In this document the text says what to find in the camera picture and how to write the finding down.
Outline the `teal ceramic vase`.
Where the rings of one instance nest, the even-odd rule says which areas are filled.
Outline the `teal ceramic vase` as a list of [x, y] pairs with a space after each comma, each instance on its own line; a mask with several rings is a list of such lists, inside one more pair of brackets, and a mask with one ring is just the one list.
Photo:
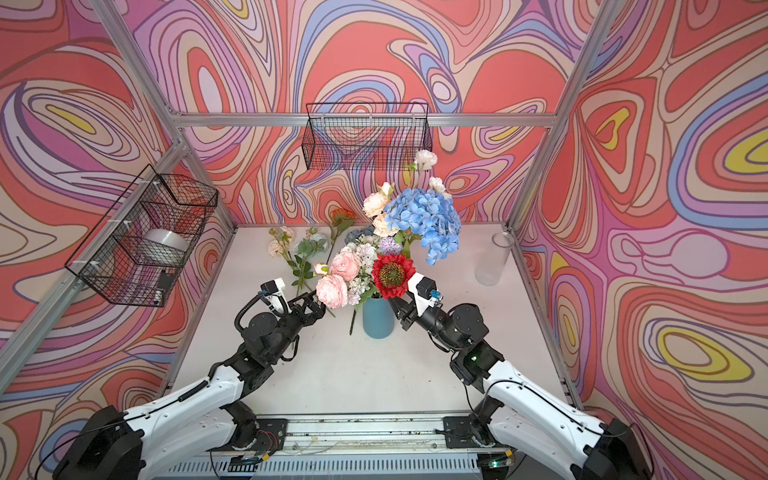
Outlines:
[[364, 332], [373, 339], [385, 339], [394, 330], [395, 317], [387, 299], [370, 298], [362, 307]]

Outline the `peach rose leafy stem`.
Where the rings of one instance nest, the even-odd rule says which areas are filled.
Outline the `peach rose leafy stem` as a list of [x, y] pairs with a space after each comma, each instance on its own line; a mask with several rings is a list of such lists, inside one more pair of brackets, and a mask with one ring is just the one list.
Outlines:
[[390, 196], [382, 190], [370, 194], [363, 202], [363, 211], [372, 222], [374, 234], [379, 237], [393, 237], [398, 232], [389, 226], [384, 212], [389, 202]]

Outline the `light blue hydrangea stem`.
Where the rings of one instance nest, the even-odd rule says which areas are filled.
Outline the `light blue hydrangea stem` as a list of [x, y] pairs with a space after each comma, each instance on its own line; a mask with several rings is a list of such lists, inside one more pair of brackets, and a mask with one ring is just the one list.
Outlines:
[[420, 238], [430, 266], [445, 260], [459, 248], [462, 222], [453, 200], [433, 189], [406, 189], [383, 210], [391, 230]]

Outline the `clear glass vase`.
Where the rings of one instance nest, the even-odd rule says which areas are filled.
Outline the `clear glass vase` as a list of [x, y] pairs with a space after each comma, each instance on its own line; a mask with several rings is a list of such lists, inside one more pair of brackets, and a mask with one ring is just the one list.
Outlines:
[[481, 285], [491, 287], [500, 282], [513, 246], [514, 239], [509, 232], [498, 232], [491, 237], [475, 268], [475, 278]]

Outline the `red gerbera flower stem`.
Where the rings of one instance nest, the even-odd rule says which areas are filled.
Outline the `red gerbera flower stem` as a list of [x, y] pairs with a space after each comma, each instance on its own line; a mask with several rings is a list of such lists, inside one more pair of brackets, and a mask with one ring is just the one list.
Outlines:
[[403, 254], [379, 255], [373, 263], [372, 278], [384, 299], [402, 297], [416, 273], [413, 261]]

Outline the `pink purple mixed bouquet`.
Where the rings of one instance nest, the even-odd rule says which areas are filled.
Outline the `pink purple mixed bouquet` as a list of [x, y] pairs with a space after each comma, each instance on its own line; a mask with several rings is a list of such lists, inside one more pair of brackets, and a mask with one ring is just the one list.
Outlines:
[[378, 295], [378, 290], [372, 278], [373, 263], [379, 255], [400, 254], [403, 250], [401, 243], [394, 237], [379, 237], [375, 234], [363, 236], [352, 243], [346, 243], [341, 252], [351, 252], [361, 261], [361, 271], [352, 282], [356, 293], [361, 293], [357, 307], [365, 301]]

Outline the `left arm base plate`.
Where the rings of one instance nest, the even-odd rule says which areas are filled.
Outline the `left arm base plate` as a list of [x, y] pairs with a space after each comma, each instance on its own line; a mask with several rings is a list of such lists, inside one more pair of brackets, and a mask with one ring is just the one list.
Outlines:
[[193, 422], [206, 441], [206, 452], [253, 451], [273, 454], [284, 448], [288, 419], [259, 417], [237, 401], [214, 409]]

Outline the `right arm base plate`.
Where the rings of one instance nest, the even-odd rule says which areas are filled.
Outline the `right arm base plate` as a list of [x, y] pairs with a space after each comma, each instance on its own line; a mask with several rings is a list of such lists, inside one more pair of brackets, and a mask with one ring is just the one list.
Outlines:
[[507, 448], [520, 450], [528, 433], [526, 420], [500, 400], [483, 397], [467, 414], [446, 416], [433, 432], [449, 449]]

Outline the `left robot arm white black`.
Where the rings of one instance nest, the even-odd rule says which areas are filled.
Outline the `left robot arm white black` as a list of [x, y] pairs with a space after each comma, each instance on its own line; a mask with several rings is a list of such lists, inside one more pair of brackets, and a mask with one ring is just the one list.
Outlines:
[[303, 328], [326, 312], [315, 292], [293, 300], [261, 291], [236, 315], [242, 343], [206, 376], [139, 407], [93, 414], [59, 461], [55, 479], [152, 479], [219, 447], [248, 450], [260, 427], [244, 398], [273, 374]]

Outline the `pale pink blue rose bouquet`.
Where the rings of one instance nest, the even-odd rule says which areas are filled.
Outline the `pale pink blue rose bouquet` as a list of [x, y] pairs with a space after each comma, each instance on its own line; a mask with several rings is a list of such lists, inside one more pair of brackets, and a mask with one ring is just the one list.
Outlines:
[[287, 263], [295, 277], [291, 285], [296, 288], [297, 295], [301, 294], [315, 275], [312, 260], [329, 247], [328, 237], [315, 227], [297, 235], [286, 226], [270, 228], [269, 235], [272, 238], [267, 248], [269, 255]]

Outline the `large pink peony stem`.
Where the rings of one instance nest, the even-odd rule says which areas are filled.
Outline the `large pink peony stem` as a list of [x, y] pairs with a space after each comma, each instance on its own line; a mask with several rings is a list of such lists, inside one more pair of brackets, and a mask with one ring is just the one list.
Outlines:
[[351, 252], [338, 253], [330, 264], [314, 264], [313, 273], [319, 278], [315, 287], [317, 298], [330, 309], [357, 305], [361, 293], [354, 291], [352, 282], [360, 271], [361, 261]]

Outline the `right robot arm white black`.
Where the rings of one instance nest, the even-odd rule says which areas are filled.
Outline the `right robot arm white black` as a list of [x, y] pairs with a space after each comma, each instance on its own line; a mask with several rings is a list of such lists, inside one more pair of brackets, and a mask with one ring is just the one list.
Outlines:
[[450, 353], [458, 379], [482, 393], [470, 416], [475, 443], [509, 446], [563, 479], [652, 478], [629, 425], [604, 422], [527, 378], [486, 341], [489, 329], [477, 305], [443, 311], [439, 300], [417, 294], [389, 304], [404, 329], [422, 327]]

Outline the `white poppy flower stem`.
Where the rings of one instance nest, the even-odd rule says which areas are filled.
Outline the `white poppy flower stem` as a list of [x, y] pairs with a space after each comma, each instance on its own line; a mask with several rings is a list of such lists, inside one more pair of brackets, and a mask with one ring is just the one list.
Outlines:
[[[429, 150], [419, 150], [414, 154], [413, 161], [406, 165], [406, 187], [419, 188], [421, 180], [427, 173], [431, 173], [438, 164], [438, 156]], [[436, 176], [431, 176], [427, 181], [427, 189], [431, 189], [445, 198], [451, 198], [452, 195], [445, 186], [443, 180]]]

